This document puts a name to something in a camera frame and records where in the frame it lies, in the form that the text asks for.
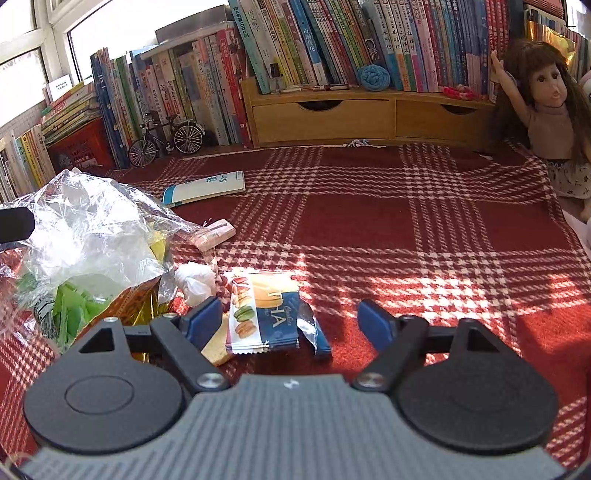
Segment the thin white blue booklet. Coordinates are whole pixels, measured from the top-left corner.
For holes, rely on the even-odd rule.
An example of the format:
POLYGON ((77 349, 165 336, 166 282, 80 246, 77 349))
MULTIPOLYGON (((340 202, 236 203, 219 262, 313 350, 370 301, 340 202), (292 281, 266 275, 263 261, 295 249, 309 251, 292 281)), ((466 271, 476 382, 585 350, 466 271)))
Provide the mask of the thin white blue booklet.
POLYGON ((245 192, 245 174, 228 172, 167 187, 162 203, 170 208, 211 199, 218 196, 245 192))

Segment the brown haired doll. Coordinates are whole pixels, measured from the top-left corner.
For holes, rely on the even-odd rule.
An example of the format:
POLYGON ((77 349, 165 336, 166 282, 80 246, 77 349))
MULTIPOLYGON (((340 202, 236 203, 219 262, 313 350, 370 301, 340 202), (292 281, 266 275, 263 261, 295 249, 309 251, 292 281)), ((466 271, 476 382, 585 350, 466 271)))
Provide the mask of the brown haired doll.
POLYGON ((590 220, 590 103, 562 53, 546 42, 519 40, 490 54, 501 91, 500 139, 515 140, 546 165, 551 186, 581 221, 590 220))

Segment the clear plastic bag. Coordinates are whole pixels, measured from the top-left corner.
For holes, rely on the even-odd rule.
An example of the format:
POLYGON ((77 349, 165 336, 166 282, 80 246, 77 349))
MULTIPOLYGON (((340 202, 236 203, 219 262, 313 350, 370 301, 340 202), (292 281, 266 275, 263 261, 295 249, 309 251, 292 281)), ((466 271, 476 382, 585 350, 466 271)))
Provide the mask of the clear plastic bag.
POLYGON ((190 240, 197 224, 184 220, 131 185, 64 170, 41 189, 4 203, 26 207, 35 229, 27 240, 1 244, 1 324, 27 312, 17 302, 17 281, 26 273, 51 286, 98 272, 125 235, 147 238, 156 229, 190 240))

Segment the wooden drawer shelf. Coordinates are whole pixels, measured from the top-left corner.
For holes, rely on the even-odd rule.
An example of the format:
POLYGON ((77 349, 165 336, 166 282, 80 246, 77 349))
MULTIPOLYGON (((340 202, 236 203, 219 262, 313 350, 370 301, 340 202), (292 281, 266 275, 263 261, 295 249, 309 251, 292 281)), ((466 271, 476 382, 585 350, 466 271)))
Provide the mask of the wooden drawer shelf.
POLYGON ((256 148, 341 145, 356 139, 373 145, 420 142, 474 151, 492 145, 493 105, 485 101, 362 88, 263 95, 253 78, 240 87, 256 148))

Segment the blue macaron snack packet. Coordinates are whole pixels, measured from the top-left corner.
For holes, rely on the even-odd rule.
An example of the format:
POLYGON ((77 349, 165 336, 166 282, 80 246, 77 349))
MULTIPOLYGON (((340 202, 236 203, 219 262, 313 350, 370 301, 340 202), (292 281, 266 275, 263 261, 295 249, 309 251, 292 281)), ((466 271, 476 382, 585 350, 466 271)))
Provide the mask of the blue macaron snack packet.
POLYGON ((228 333, 232 354, 297 349, 301 339, 315 356, 332 355, 327 336, 290 272, 235 268, 225 273, 228 289, 228 333))

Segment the miniature black bicycle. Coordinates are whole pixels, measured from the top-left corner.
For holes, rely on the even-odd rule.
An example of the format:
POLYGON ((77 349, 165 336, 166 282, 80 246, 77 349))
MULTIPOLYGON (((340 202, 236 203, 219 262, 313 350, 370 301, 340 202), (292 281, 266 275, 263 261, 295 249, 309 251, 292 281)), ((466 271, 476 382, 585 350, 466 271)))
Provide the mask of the miniature black bicycle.
POLYGON ((176 120, 173 114, 166 123, 151 114, 143 115, 141 135, 128 148, 127 156, 133 167, 143 168, 160 156, 177 153, 191 156, 204 145, 205 129, 194 120, 176 120))

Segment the left book row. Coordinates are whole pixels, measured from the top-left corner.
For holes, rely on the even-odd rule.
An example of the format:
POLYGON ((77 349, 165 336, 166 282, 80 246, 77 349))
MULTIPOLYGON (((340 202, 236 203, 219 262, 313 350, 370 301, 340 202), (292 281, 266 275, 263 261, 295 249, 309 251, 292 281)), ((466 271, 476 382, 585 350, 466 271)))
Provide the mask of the left book row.
POLYGON ((44 186, 56 172, 48 147, 100 118, 115 168, 133 167, 129 146, 141 135, 144 114, 161 123, 194 120, 209 145, 252 147, 240 84, 249 73, 232 1, 197 12, 156 33, 156 44, 119 57, 100 48, 89 57, 89 76, 58 80, 62 92, 42 93, 40 120, 1 138, 1 199, 8 202, 44 186))

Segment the green snack wrapper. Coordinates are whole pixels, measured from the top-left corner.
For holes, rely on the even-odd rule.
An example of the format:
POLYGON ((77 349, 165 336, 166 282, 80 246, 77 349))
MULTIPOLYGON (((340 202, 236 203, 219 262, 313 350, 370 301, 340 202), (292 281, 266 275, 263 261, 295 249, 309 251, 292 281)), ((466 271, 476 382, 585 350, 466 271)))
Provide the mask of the green snack wrapper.
POLYGON ((101 274, 78 275, 51 286, 26 273, 17 281, 16 298, 32 313, 42 336, 64 353, 120 292, 120 284, 101 274))

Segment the red crate under books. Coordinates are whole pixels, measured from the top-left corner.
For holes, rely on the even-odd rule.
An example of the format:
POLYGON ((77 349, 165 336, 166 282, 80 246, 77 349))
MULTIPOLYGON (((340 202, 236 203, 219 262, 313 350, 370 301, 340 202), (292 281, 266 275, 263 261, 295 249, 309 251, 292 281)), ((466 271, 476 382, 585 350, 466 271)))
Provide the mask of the red crate under books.
POLYGON ((94 119, 48 147, 56 173, 76 167, 79 170, 115 168, 103 121, 94 119))

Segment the white tissue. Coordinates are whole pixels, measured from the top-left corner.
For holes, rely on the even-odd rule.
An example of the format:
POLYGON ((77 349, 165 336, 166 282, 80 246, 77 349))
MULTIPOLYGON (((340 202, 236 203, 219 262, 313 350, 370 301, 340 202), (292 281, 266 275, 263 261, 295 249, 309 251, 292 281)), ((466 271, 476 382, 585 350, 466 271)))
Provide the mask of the white tissue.
POLYGON ((208 265, 194 262, 180 264, 174 272, 174 282, 190 308, 216 295, 214 272, 208 265))

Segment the book row on shelf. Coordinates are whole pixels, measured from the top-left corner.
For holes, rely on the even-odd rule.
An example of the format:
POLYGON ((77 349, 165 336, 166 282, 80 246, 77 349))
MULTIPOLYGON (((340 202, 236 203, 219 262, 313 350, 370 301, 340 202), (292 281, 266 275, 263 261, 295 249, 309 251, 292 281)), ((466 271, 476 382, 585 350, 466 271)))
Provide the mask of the book row on shelf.
POLYGON ((361 86, 381 65, 397 91, 495 96, 489 55, 517 31, 520 1, 232 1, 263 94, 361 86))

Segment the small striped packet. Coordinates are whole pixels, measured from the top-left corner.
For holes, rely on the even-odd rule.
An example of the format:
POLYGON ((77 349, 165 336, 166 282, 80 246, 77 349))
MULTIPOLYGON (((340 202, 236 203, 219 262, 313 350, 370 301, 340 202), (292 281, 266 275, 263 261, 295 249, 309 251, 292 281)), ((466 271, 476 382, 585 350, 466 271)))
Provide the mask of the small striped packet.
POLYGON ((214 249, 235 236, 235 227, 228 220, 221 219, 205 225, 190 237, 190 243, 200 252, 214 249))

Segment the orange white cardboard box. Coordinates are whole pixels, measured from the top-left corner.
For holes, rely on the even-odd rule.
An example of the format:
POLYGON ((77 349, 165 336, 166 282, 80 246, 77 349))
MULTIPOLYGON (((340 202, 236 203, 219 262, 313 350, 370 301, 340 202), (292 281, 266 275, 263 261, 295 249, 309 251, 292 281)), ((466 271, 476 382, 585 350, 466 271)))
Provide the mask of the orange white cardboard box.
POLYGON ((226 335, 228 334, 228 313, 222 314, 221 326, 212 335, 201 350, 205 359, 211 362, 213 366, 221 366, 228 362, 233 354, 226 349, 226 335))

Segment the red plaid blanket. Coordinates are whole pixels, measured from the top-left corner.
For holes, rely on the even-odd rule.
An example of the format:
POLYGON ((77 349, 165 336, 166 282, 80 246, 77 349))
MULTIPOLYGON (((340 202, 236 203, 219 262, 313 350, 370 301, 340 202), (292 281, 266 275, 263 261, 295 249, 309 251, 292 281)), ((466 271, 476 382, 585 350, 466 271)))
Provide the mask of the red plaid blanket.
POLYGON ((332 344, 233 360, 228 373, 351 375, 370 358, 353 323, 372 298, 392 313, 451 325, 482 320, 555 388, 547 449, 577 467, 590 451, 590 262, 540 161, 516 146, 496 159, 437 145, 294 147, 172 161, 120 172, 150 193, 230 170, 245 192, 182 206, 228 217, 222 266, 288 270, 332 344))

